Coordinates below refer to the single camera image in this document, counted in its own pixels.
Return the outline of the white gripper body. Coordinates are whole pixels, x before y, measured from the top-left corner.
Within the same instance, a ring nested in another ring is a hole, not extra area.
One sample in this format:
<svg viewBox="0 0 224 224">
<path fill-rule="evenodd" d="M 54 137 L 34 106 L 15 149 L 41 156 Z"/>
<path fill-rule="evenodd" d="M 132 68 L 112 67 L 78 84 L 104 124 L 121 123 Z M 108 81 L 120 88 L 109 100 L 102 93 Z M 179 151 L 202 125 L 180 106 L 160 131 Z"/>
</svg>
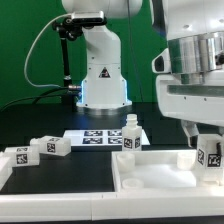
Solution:
<svg viewBox="0 0 224 224">
<path fill-rule="evenodd" d="M 224 127 L 224 69 L 208 72 L 199 85 L 184 85 L 170 74 L 168 49 L 152 61 L 156 93 L 163 116 Z"/>
</svg>

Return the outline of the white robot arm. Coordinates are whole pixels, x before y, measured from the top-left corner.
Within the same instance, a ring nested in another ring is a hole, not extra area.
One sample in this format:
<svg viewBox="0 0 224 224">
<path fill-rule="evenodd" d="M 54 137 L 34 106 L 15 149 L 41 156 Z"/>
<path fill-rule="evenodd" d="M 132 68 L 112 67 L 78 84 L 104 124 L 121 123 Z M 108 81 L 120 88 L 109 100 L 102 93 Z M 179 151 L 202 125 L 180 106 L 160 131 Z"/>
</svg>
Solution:
<svg viewBox="0 0 224 224">
<path fill-rule="evenodd" d="M 81 104 L 116 109 L 127 96 L 119 37 L 103 22 L 139 12 L 143 0 L 62 0 L 87 44 Z M 152 25 L 167 48 L 152 61 L 163 116 L 179 119 L 188 137 L 199 123 L 217 126 L 224 140 L 224 0 L 148 0 Z"/>
</svg>

